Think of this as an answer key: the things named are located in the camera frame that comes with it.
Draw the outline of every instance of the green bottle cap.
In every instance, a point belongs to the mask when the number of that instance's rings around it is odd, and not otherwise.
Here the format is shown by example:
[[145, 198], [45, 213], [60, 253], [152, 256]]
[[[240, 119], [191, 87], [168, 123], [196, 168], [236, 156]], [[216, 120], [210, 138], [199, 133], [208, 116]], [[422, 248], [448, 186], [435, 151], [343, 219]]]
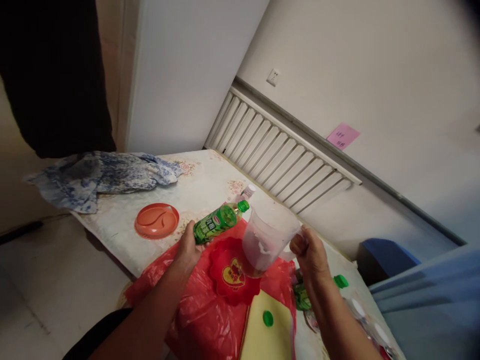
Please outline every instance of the green bottle cap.
[[333, 282], [335, 282], [339, 289], [346, 288], [349, 285], [349, 282], [343, 275], [334, 276]]
[[265, 310], [263, 312], [263, 323], [265, 324], [265, 326], [267, 328], [270, 328], [273, 326], [274, 324], [274, 316], [272, 315], [272, 313], [268, 310]]
[[247, 200], [240, 201], [237, 206], [238, 206], [238, 210], [240, 210], [242, 213], [250, 209], [250, 205]]

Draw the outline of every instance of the black curtain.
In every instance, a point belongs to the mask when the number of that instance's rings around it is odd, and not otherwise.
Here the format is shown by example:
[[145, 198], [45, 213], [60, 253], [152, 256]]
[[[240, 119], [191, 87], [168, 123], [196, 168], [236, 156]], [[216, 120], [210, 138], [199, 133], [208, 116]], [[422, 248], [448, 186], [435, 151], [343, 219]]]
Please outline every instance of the black curtain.
[[116, 150], [95, 0], [0, 5], [0, 75], [40, 158]]

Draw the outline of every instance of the floral tablecloth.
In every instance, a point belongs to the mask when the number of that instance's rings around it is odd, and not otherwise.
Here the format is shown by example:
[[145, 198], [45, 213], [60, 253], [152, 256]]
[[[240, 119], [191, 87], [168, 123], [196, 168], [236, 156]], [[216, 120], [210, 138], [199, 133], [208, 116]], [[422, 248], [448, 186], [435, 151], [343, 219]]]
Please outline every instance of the floral tablecloth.
[[[198, 221], [224, 202], [233, 201], [245, 186], [252, 183], [241, 170], [214, 150], [163, 155], [161, 158], [180, 163], [184, 173], [178, 178], [177, 183], [131, 194], [102, 194], [98, 197], [97, 213], [72, 212], [83, 226], [92, 232], [106, 249], [137, 278], [153, 260], [180, 239], [190, 220]], [[256, 202], [264, 201], [269, 197], [269, 194], [259, 188], [250, 203], [255, 206]], [[170, 204], [178, 210], [180, 215], [175, 232], [160, 240], [144, 239], [134, 229], [135, 218], [139, 211], [153, 203]], [[243, 215], [243, 218], [246, 221], [249, 220], [250, 210]], [[332, 276], [342, 274], [350, 284], [349, 287], [342, 289], [342, 296], [349, 298], [355, 294], [358, 299], [361, 299], [365, 311], [377, 320], [393, 339], [356, 266], [328, 242], [324, 241], [324, 243]], [[395, 348], [399, 349], [395, 340], [393, 342]], [[300, 311], [297, 312], [295, 352], [297, 359], [328, 359], [321, 337], [308, 328]], [[401, 359], [405, 358], [401, 351], [399, 354]]]

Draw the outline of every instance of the pink sticky note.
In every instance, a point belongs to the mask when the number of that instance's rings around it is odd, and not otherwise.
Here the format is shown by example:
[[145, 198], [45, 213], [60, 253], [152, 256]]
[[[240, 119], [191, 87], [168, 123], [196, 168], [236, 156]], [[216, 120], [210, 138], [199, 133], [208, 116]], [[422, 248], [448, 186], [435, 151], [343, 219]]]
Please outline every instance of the pink sticky note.
[[336, 148], [343, 151], [353, 140], [358, 138], [359, 135], [360, 133], [357, 130], [342, 122], [326, 139]]

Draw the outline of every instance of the radiator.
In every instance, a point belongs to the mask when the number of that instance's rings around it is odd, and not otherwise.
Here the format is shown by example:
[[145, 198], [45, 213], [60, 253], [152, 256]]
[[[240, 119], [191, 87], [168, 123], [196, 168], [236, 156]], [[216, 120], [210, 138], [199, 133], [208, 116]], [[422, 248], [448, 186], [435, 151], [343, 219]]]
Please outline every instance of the radiator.
[[301, 215], [360, 179], [232, 86], [205, 142]]

